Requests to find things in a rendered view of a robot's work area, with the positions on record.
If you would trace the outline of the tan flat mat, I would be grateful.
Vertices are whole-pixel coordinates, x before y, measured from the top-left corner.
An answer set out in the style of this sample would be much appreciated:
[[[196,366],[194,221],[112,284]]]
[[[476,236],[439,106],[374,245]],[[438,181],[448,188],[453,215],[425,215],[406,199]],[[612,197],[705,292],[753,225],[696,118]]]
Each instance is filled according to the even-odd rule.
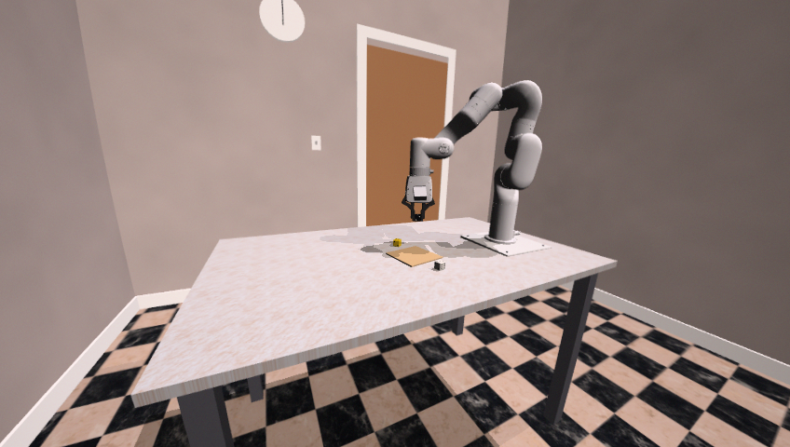
[[[386,254],[411,267],[443,258],[438,254],[426,251],[417,246],[386,252]]]

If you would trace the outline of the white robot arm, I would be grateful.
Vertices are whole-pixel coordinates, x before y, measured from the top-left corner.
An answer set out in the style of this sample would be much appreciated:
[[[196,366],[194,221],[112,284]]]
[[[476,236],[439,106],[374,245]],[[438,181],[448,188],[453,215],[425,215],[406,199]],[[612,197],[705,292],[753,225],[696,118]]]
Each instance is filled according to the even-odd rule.
[[[454,152],[454,144],[473,131],[493,107],[492,111],[505,111],[518,107],[511,121],[504,150],[506,157],[513,159],[514,155],[514,160],[512,163],[501,165],[495,173],[489,235],[484,235],[484,238],[491,242],[513,244],[516,242],[514,236],[521,234],[520,231],[513,230],[519,198],[518,190],[523,190],[532,183],[542,151],[540,138],[533,134],[542,104],[542,95],[537,84],[525,80],[506,88],[501,88],[495,83],[487,83],[475,89],[470,94],[470,99],[434,139],[411,140],[410,175],[433,173],[433,169],[430,169],[430,158],[449,157]]]

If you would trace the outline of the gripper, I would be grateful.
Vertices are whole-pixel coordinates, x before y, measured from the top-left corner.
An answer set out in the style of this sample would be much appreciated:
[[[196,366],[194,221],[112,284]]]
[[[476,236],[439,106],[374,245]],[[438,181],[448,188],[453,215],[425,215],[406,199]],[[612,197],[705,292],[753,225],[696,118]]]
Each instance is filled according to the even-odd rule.
[[[417,200],[414,201],[414,186],[419,185],[426,185],[427,190],[427,200]],[[411,203],[411,205],[407,202]],[[405,196],[402,200],[402,204],[407,206],[411,210],[411,219],[413,222],[415,221],[415,203],[422,203],[421,209],[421,222],[425,219],[425,211],[430,206],[434,205],[435,202],[432,197],[432,181],[429,175],[409,175],[406,179],[406,186],[405,186]],[[426,203],[428,203],[426,205]]]

